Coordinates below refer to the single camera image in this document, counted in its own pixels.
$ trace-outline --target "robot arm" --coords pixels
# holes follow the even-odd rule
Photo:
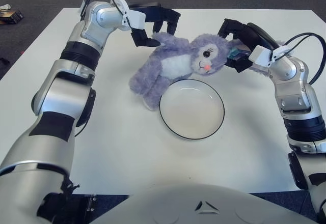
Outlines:
[[[43,211],[51,204],[48,197],[56,194],[63,202],[76,188],[69,180],[74,131],[90,117],[96,96],[91,86],[106,40],[116,29],[144,28],[144,13],[130,10],[124,0],[115,2],[88,5],[34,96],[36,122],[0,166],[0,199],[6,200],[0,202],[1,222],[49,223],[53,215]]]
[[[307,65],[288,55],[289,47],[279,46],[252,23],[245,25],[226,19],[219,35],[225,38],[229,33],[233,33],[233,38],[239,38],[252,52],[236,61],[228,60],[227,66],[241,72],[255,64],[256,69],[268,71],[293,150],[288,154],[293,178],[300,189],[309,190],[313,207],[319,219],[325,222],[326,129],[316,94],[307,82]]]

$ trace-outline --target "stuffed animal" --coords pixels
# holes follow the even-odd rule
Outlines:
[[[172,83],[193,73],[206,76],[222,69],[230,48],[239,44],[211,34],[202,34],[191,43],[167,33],[154,33],[153,39],[161,46],[129,81],[131,90],[143,96],[150,110],[159,107],[162,94]]]

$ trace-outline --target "white table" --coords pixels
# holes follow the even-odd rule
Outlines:
[[[177,10],[177,37],[194,39],[217,33],[224,18],[261,26],[277,40],[302,32],[326,37],[326,24],[312,11]],[[77,9],[63,9],[0,81],[0,160],[34,122],[31,99],[60,56],[78,22]],[[146,25],[150,33],[152,24]],[[96,69],[97,98],[86,129],[76,138],[71,179],[76,193],[131,194],[170,183],[216,184],[244,192],[296,190],[289,169],[286,130],[274,98],[274,86],[253,71],[225,67],[211,77],[193,76],[213,86],[225,105],[216,134],[187,141],[164,125],[159,112],[144,108],[128,81],[154,50],[135,47],[130,32],[115,31]],[[309,38],[296,50],[311,78],[322,52]],[[325,72],[314,89],[326,118]]]

